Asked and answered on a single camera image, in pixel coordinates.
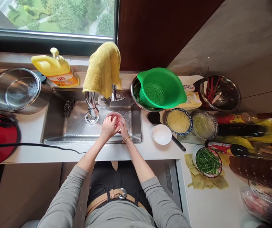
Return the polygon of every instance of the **green colander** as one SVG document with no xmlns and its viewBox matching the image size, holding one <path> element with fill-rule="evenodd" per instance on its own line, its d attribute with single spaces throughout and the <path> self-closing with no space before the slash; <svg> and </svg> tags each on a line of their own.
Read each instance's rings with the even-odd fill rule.
<svg viewBox="0 0 272 228">
<path fill-rule="evenodd" d="M 187 101 L 183 85 L 172 71 L 157 67 L 140 72 L 137 78 L 140 101 L 148 107 L 171 109 Z"/>
</svg>

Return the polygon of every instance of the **belt buckle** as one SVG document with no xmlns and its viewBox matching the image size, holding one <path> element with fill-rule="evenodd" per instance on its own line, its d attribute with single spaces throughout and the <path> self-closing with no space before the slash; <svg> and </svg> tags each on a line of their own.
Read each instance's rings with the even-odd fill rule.
<svg viewBox="0 0 272 228">
<path fill-rule="evenodd" d="M 119 195 L 118 198 L 124 200 L 127 197 L 127 191 L 124 188 L 120 188 L 123 191 L 123 195 Z"/>
</svg>

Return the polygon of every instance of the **gold bracelet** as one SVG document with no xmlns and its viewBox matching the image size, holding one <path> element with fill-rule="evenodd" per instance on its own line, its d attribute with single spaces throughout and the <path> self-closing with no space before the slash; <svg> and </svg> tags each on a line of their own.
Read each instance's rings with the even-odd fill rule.
<svg viewBox="0 0 272 228">
<path fill-rule="evenodd" d="M 124 143 L 127 139 L 129 139 L 131 136 L 129 136 L 128 138 L 126 138 L 125 140 L 122 141 L 122 143 Z"/>
</svg>

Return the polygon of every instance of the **gray sweater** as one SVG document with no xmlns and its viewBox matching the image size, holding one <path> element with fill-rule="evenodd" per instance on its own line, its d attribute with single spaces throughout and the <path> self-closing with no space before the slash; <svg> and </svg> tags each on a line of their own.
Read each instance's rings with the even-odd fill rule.
<svg viewBox="0 0 272 228">
<path fill-rule="evenodd" d="M 51 202 L 38 228 L 72 228 L 79 193 L 88 171 L 75 165 L 67 179 Z M 84 227 L 125 227 L 152 228 L 154 221 L 158 228 L 190 227 L 183 213 L 165 193 L 157 177 L 141 184 L 153 210 L 153 217 L 143 208 L 117 200 L 94 210 L 86 219 Z"/>
</svg>

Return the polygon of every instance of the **spoon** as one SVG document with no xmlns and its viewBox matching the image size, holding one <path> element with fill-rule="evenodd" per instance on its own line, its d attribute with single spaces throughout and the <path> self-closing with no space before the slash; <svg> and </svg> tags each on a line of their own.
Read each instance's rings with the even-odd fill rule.
<svg viewBox="0 0 272 228">
<path fill-rule="evenodd" d="M 216 96 L 215 96 L 212 104 L 216 105 L 216 106 L 225 106 L 227 103 L 228 103 L 228 98 L 227 97 L 224 97 L 222 95 L 222 91 L 216 93 Z"/>
<path fill-rule="evenodd" d="M 159 112 L 150 112 L 148 115 L 148 119 L 151 124 L 162 124 L 160 122 L 160 113 Z M 172 140 L 180 147 L 182 151 L 186 151 L 185 147 L 172 135 Z"/>
</svg>

